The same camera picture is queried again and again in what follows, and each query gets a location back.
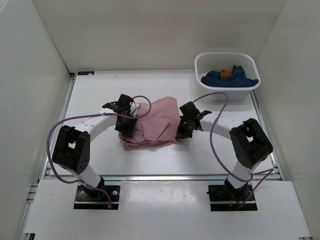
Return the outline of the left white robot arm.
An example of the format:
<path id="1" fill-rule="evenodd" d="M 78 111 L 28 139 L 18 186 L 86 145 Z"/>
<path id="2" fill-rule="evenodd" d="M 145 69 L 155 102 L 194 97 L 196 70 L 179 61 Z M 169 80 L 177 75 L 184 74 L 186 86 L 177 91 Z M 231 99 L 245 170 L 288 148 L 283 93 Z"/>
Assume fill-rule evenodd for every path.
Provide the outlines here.
<path id="1" fill-rule="evenodd" d="M 125 134 L 133 133 L 138 120 L 140 104 L 132 98 L 128 101 L 106 103 L 95 114 L 69 117 L 63 122 L 85 119 L 75 126 L 63 125 L 53 149 L 48 153 L 51 169 L 57 179 L 66 184 L 79 183 L 93 200 L 103 198 L 105 181 L 90 166 L 91 142 L 108 128 L 115 126 Z"/>

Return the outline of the white plastic basket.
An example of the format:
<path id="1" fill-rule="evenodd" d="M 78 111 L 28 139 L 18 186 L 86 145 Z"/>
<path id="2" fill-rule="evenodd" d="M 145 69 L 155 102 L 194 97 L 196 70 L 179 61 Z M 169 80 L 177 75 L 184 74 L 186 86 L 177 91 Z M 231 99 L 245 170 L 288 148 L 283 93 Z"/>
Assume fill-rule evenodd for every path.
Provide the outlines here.
<path id="1" fill-rule="evenodd" d="M 223 92 L 231 102 L 245 100 L 261 79 L 253 58 L 241 52 L 203 52 L 194 60 L 200 95 Z"/>

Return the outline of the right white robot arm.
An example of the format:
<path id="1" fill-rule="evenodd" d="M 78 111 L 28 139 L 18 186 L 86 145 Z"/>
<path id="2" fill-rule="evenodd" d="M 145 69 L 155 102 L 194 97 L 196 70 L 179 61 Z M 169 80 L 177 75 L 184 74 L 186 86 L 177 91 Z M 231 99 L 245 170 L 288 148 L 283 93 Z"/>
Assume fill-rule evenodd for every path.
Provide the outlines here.
<path id="1" fill-rule="evenodd" d="M 209 133 L 209 142 L 214 156 L 222 168 L 229 174 L 225 181 L 224 193 L 230 200 L 238 199 L 243 193 L 243 187 L 249 183 L 256 168 L 272 152 L 273 146 L 254 118 L 243 122 L 214 116 L 209 110 L 200 112 L 195 110 L 182 110 L 180 122 L 176 132 L 176 139 L 188 139 L 193 136 L 193 131 Z M 213 134 L 231 141 L 237 159 L 233 170 L 223 165 L 214 149 Z"/>

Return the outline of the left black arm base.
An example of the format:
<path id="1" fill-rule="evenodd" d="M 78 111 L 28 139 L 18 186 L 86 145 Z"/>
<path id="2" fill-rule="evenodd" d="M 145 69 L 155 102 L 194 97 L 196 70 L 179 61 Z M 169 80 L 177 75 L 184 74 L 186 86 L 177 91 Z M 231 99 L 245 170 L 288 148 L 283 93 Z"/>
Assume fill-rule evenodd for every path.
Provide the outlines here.
<path id="1" fill-rule="evenodd" d="M 75 210 L 118 210 L 120 202 L 120 185 L 104 185 L 107 195 L 99 190 L 89 189 L 78 184 L 73 208 Z"/>

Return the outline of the dark blue jeans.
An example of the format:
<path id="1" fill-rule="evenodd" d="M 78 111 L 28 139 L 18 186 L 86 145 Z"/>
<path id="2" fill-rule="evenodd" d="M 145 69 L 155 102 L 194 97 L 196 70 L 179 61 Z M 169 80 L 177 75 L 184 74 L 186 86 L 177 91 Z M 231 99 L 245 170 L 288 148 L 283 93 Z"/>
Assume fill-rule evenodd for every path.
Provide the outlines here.
<path id="1" fill-rule="evenodd" d="M 258 79 L 247 78 L 242 66 L 234 65 L 232 71 L 210 71 L 200 80 L 213 88 L 251 88 L 259 83 Z"/>

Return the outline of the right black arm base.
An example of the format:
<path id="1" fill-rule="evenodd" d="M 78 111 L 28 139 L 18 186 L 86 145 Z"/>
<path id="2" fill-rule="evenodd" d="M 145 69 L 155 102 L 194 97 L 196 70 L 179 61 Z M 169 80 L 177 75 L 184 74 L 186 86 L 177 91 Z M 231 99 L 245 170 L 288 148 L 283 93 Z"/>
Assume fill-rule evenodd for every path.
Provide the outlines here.
<path id="1" fill-rule="evenodd" d="M 245 184 L 239 189 L 233 189 L 229 184 L 208 185 L 210 211 L 257 211 L 257 203 L 251 184 Z"/>

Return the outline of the pink trousers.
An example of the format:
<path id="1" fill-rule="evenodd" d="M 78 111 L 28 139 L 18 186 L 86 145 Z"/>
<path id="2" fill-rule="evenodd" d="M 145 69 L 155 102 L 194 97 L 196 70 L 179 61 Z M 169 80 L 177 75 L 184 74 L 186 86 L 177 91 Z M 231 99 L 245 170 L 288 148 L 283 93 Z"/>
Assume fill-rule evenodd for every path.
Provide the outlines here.
<path id="1" fill-rule="evenodd" d="M 177 100 L 167 96 L 149 104 L 140 103 L 137 122 L 131 137 L 120 133 L 125 151 L 164 147 L 175 143 L 180 115 Z"/>

